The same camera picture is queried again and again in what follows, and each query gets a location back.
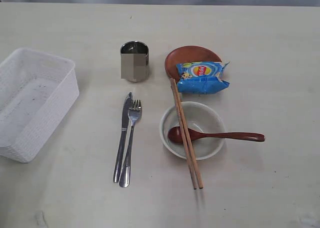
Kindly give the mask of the grey-green ceramic bowl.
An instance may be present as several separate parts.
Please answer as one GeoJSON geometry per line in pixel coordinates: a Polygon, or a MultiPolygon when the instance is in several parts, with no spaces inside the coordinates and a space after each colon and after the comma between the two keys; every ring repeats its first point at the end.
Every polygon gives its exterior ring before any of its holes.
{"type": "MultiPolygon", "coordinates": [[[[226,132],[224,123],[218,113],[205,104],[193,101],[182,102],[184,115],[188,128],[202,133],[226,132]]],[[[185,149],[182,144],[176,144],[169,140],[168,132],[171,128],[179,126],[178,115],[175,106],[168,108],[159,125],[160,138],[163,145],[172,154],[185,159],[185,149]]],[[[192,142],[197,160],[204,160],[217,154],[224,145],[222,138],[202,138],[192,142]]]]}

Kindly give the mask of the silver metal spoon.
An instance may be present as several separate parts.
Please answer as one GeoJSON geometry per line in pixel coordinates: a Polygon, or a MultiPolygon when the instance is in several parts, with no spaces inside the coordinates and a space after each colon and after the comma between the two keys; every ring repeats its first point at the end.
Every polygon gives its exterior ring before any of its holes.
{"type": "Polygon", "coordinates": [[[130,82],[142,82],[149,76],[149,48],[140,41],[129,41],[120,49],[120,77],[130,82]]]}

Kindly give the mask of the blue chips bag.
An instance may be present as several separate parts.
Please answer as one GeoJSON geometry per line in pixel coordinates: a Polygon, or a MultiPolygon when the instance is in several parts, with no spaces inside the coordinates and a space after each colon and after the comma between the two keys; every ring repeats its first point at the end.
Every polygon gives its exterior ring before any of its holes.
{"type": "Polygon", "coordinates": [[[176,65],[180,93],[215,94],[229,87],[230,83],[221,79],[227,63],[191,62],[176,65]]]}

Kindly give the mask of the silver fork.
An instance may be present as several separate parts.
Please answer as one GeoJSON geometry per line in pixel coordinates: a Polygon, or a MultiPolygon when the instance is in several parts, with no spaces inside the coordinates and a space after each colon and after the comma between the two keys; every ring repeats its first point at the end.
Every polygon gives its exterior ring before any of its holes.
{"type": "Polygon", "coordinates": [[[134,129],[135,129],[136,123],[140,120],[141,116],[142,116],[141,100],[134,100],[128,109],[128,118],[131,122],[131,129],[130,129],[127,151],[126,151],[126,155],[125,155],[125,159],[123,162],[122,171],[119,179],[119,186],[122,188],[128,187],[130,184],[131,157],[132,157],[134,129]]]}

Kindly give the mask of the wooden chopstick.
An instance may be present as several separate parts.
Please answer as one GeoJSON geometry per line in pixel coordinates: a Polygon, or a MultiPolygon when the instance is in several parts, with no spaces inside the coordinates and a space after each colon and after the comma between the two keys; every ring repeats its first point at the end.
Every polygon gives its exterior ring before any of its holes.
{"type": "Polygon", "coordinates": [[[187,165],[189,168],[190,178],[192,181],[193,189],[196,190],[197,189],[197,182],[196,182],[195,169],[194,169],[193,162],[192,162],[192,159],[190,156],[190,149],[188,146],[187,137],[186,137],[186,133],[185,133],[185,126],[184,126],[183,116],[182,116],[182,105],[181,105],[181,101],[180,101],[180,96],[178,93],[178,88],[177,88],[175,80],[173,78],[170,78],[169,80],[170,80],[170,87],[171,87],[171,90],[173,93],[175,109],[176,109],[176,113],[178,116],[179,129],[180,129],[180,133],[181,133],[182,143],[184,146],[187,165]]]}
{"type": "Polygon", "coordinates": [[[202,180],[202,176],[199,170],[199,166],[196,160],[196,155],[195,155],[195,151],[192,145],[192,141],[190,138],[190,134],[189,134],[189,130],[188,130],[188,125],[187,125],[187,121],[185,118],[185,114],[184,114],[184,110],[183,110],[183,106],[182,106],[182,102],[181,102],[181,107],[182,107],[182,119],[183,119],[183,123],[184,123],[184,130],[185,130],[185,134],[186,134],[186,138],[187,138],[187,143],[189,146],[189,152],[190,152],[190,156],[193,162],[193,167],[194,167],[194,172],[195,172],[195,177],[196,177],[196,184],[197,184],[197,188],[199,189],[203,189],[204,184],[203,184],[203,180],[202,180]]]}

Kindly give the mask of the brown wooden spoon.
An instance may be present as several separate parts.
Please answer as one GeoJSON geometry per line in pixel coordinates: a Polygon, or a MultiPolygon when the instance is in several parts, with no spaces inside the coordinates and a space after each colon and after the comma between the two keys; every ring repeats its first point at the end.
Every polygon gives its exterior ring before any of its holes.
{"type": "MultiPolygon", "coordinates": [[[[226,139],[236,139],[254,142],[264,142],[265,136],[259,133],[251,132],[224,132],[224,133],[202,133],[192,129],[188,129],[191,141],[195,141],[201,138],[226,138],[226,139]]],[[[168,138],[174,143],[182,143],[181,129],[176,126],[169,130],[168,138]]]]}

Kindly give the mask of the white perforated plastic basket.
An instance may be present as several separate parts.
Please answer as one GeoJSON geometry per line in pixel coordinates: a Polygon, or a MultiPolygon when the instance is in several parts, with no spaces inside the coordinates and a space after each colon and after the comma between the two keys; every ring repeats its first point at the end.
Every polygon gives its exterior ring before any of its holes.
{"type": "Polygon", "coordinates": [[[72,60],[28,48],[0,65],[0,154],[31,162],[80,92],[72,60]]]}

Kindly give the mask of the silver table knife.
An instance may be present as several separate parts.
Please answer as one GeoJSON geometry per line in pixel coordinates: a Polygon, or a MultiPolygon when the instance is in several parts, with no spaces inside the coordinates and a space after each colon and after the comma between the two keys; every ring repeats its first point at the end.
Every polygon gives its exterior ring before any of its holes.
{"type": "Polygon", "coordinates": [[[125,142],[127,137],[127,130],[129,125],[129,117],[128,117],[128,111],[129,107],[132,102],[132,92],[129,92],[125,98],[123,108],[122,108],[122,116],[121,116],[121,135],[120,135],[120,141],[116,156],[116,162],[113,172],[113,182],[118,183],[120,179],[121,174],[121,168],[122,168],[122,161],[123,161],[123,155],[125,150],[125,142]]]}

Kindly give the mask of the brown round wooden plate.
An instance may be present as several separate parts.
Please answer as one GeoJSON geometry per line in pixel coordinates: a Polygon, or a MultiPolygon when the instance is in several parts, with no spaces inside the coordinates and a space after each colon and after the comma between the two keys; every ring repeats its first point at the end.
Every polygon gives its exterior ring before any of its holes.
{"type": "Polygon", "coordinates": [[[221,62],[220,57],[209,49],[200,46],[183,46],[171,51],[164,62],[166,74],[177,83],[180,76],[176,65],[199,61],[221,62]]]}

